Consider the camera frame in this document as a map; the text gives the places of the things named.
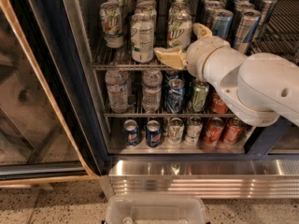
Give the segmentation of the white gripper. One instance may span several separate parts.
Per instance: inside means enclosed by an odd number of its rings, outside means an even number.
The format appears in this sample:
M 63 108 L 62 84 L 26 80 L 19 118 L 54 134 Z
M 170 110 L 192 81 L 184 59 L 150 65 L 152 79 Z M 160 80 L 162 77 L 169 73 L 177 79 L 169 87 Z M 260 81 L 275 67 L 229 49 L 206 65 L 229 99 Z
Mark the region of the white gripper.
M 186 63 L 192 76 L 206 81 L 204 69 L 207 59 L 217 49 L 230 47 L 230 44 L 218 36 L 212 36 L 211 30 L 201 23 L 194 23 L 192 30 L 198 40 L 189 45 L 186 54 L 181 46 L 155 48 L 154 53 L 160 63 L 177 70 L 183 70 Z

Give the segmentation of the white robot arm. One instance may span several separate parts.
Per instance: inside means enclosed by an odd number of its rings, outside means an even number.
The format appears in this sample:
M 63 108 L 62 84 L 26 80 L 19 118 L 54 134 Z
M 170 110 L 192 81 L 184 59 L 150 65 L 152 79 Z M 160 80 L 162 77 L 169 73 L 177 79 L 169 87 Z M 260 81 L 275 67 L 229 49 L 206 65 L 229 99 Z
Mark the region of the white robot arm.
M 218 36 L 201 37 L 187 50 L 156 48 L 157 59 L 209 83 L 245 123 L 265 127 L 284 117 L 299 125 L 299 66 L 271 53 L 247 56 Z

